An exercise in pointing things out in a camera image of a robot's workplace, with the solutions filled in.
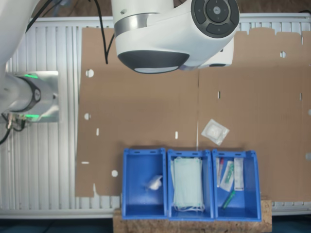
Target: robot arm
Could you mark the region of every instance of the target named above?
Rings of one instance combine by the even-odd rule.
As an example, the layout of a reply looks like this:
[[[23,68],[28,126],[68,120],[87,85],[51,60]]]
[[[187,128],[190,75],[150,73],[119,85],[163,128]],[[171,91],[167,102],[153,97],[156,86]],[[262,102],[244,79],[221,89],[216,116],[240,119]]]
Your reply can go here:
[[[31,102],[31,88],[23,80],[6,74],[5,67],[25,35],[29,18],[38,2],[0,1],[0,113],[8,109],[24,109]]]
[[[118,58],[140,73],[205,67],[239,24],[235,0],[187,0],[176,8],[171,0],[146,2],[112,0]]]

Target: cardboard sheet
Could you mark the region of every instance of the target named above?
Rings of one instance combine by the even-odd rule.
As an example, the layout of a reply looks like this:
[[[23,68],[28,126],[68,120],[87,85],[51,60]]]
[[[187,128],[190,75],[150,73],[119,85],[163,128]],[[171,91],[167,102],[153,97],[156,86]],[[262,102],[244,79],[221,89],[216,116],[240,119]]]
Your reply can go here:
[[[112,34],[105,29],[108,41]],[[83,29],[76,169],[80,197],[93,197],[93,184],[99,195],[121,194],[125,148],[196,146],[198,70],[138,74],[119,61],[114,43],[108,59],[106,65],[101,31]],[[94,70],[91,78],[85,75],[88,69]]]
[[[105,29],[107,41],[112,33]],[[118,60],[114,43],[106,65],[100,29],[83,29],[76,196],[93,197],[93,184],[120,195],[124,148],[195,149],[198,123],[201,149],[257,152],[261,192],[272,200],[310,201],[310,51],[310,32],[302,44],[297,33],[259,28],[236,34],[230,67],[143,75]],[[201,136],[211,118],[230,129],[220,147]]]
[[[311,161],[306,160],[311,56],[305,53],[310,34],[304,42],[297,33],[275,35],[272,29],[240,32],[232,66],[200,71],[199,132],[211,118],[230,132],[220,147],[202,136],[199,146],[255,150],[260,190],[275,201],[311,200]]]

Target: mask ear loop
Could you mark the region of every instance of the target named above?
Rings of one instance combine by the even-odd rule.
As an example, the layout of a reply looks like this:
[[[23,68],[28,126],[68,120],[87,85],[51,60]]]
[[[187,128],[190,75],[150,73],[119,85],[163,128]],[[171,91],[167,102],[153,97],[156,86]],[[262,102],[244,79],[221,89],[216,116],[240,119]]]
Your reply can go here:
[[[187,212],[187,211],[200,211],[200,212],[203,212],[205,210],[205,206],[204,204],[202,204],[202,206],[199,206],[199,207],[194,207],[194,206],[190,206],[190,207],[177,207],[175,204],[174,204],[174,209],[176,211],[179,211],[179,212]]]

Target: sterile packet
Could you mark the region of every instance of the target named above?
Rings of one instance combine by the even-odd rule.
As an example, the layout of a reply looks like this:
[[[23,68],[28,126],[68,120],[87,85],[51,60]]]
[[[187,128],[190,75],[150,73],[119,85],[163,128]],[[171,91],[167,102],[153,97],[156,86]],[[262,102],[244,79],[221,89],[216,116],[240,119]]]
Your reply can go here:
[[[233,181],[234,181],[234,163],[233,161],[228,161],[227,166],[225,168],[223,179],[220,183],[220,188],[222,188],[227,192],[230,192]]]
[[[234,158],[234,190],[244,190],[243,158]]]
[[[229,131],[230,130],[225,126],[222,126],[221,124],[211,119],[203,129],[201,135],[207,137],[209,140],[220,146]]]
[[[146,189],[151,190],[158,190],[162,186],[162,179],[163,176],[154,176],[146,185]]]

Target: blue storage bin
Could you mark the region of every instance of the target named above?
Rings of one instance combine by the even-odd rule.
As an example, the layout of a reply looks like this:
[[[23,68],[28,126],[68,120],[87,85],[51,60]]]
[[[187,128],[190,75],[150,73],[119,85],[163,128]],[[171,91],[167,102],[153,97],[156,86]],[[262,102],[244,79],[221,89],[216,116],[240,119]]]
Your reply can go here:
[[[171,161],[177,157],[198,157],[202,159],[203,201],[205,210],[180,212],[173,206],[174,187],[171,174]],[[176,221],[213,221],[213,178],[210,151],[175,151],[168,150],[168,215]]]
[[[234,182],[230,192],[217,187],[216,158],[223,158],[224,165],[221,172],[221,179],[225,173],[228,161],[234,158],[243,158],[244,191],[236,191],[234,198],[229,205],[223,209],[224,202],[234,190]],[[215,218],[220,221],[261,221],[261,204],[259,189],[259,173],[255,151],[227,152],[212,151],[214,197],[215,197]]]
[[[146,189],[156,175],[162,175],[158,190]],[[166,151],[125,149],[123,154],[123,219],[167,218]]]

